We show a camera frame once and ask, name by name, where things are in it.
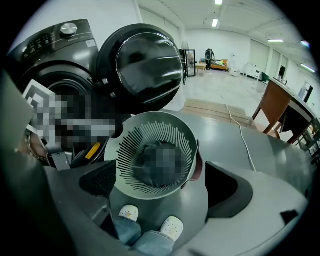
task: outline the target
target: washing machine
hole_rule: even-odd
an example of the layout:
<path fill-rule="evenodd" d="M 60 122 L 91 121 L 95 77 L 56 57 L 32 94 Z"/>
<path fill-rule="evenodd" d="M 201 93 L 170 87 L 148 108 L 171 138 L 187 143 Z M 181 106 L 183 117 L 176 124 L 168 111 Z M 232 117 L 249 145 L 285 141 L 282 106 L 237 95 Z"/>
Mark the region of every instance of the washing machine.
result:
<path fill-rule="evenodd" d="M 162 29 L 148 24 L 123 27 L 99 51 L 86 19 L 60 23 L 31 36 L 8 54 L 6 70 L 21 92 L 35 80 L 57 95 L 99 96 L 92 109 L 76 102 L 81 112 L 76 118 L 112 112 L 116 131 L 130 114 L 164 108 L 183 78 L 178 48 Z M 71 153 L 71 168 L 103 160 L 108 139 L 93 153 L 96 145 L 92 144 L 63 148 Z"/>

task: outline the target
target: marble floor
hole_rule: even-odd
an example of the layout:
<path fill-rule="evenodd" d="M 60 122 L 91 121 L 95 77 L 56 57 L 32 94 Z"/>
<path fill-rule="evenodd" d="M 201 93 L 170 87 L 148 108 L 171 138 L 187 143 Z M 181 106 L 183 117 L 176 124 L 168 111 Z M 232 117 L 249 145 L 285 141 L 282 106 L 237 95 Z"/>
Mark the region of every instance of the marble floor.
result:
<path fill-rule="evenodd" d="M 248 117 L 255 113 L 266 85 L 257 82 L 253 78 L 239 75 L 231 76 L 228 72 L 220 70 L 207 70 L 206 74 L 195 77 L 188 77 L 183 87 L 183 94 L 186 99 L 196 99 L 244 109 Z M 262 129 L 269 125 L 269 122 L 262 111 L 255 119 L 255 122 Z M 283 132 L 280 138 L 287 141 L 292 132 Z"/>

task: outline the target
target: shoe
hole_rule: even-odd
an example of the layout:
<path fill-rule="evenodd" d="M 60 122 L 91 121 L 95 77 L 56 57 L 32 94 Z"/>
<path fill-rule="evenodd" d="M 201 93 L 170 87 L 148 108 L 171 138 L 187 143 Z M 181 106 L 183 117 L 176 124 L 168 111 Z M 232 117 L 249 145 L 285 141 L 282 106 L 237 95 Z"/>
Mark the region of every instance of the shoe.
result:
<path fill-rule="evenodd" d="M 122 207 L 119 217 L 125 217 L 129 220 L 132 220 L 134 222 L 137 222 L 139 216 L 139 210 L 137 207 L 133 205 L 126 205 Z"/>
<path fill-rule="evenodd" d="M 160 228 L 160 232 L 170 237 L 173 241 L 178 240 L 182 231 L 184 231 L 184 224 L 180 219 L 174 216 L 168 217 Z"/>

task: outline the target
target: person's leg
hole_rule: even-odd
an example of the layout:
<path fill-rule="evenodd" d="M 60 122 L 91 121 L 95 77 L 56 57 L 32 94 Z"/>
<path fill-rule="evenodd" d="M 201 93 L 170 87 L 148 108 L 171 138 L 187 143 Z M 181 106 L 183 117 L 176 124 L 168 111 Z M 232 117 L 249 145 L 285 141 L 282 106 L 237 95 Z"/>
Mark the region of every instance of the person's leg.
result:
<path fill-rule="evenodd" d="M 124 206 L 117 218 L 113 220 L 119 240 L 127 246 L 131 246 L 141 237 L 141 227 L 137 223 L 139 211 L 133 205 Z"/>
<path fill-rule="evenodd" d="M 172 252 L 175 241 L 178 240 L 183 230 L 182 221 L 170 216 L 163 223 L 160 232 L 146 232 L 132 248 L 148 256 L 167 256 Z"/>

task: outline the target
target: power cord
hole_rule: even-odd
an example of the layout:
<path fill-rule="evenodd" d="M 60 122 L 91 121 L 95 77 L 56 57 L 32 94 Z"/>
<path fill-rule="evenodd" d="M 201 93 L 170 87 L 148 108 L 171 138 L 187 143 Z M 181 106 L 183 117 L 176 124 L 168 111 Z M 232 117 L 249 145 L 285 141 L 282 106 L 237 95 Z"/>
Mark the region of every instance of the power cord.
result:
<path fill-rule="evenodd" d="M 247 143 L 246 143 L 246 141 L 245 141 L 245 138 L 244 138 L 244 136 L 243 136 L 243 134 L 242 134 L 241 125 L 240 125 L 240 123 L 238 123 L 236 120 L 234 120 L 234 118 L 232 117 L 231 112 L 230 112 L 227 104 L 225 104 L 225 106 L 226 106 L 226 109 L 229 111 L 230 118 L 231 118 L 234 122 L 236 122 L 236 123 L 238 124 L 238 126 L 240 127 L 241 138 L 242 138 L 242 140 L 243 140 L 243 142 L 244 142 L 244 145 L 245 145 L 245 147 L 246 147 L 246 151 L 248 152 L 250 164 L 251 164 L 251 166 L 252 166 L 252 169 L 256 172 L 257 170 L 256 170 L 256 167 L 255 167 L 255 165 L 254 165 L 254 162 L 252 161 L 252 158 L 251 158 L 251 155 L 250 155 L 250 152 L 249 152 L 249 149 L 248 149 L 248 145 L 247 145 Z"/>

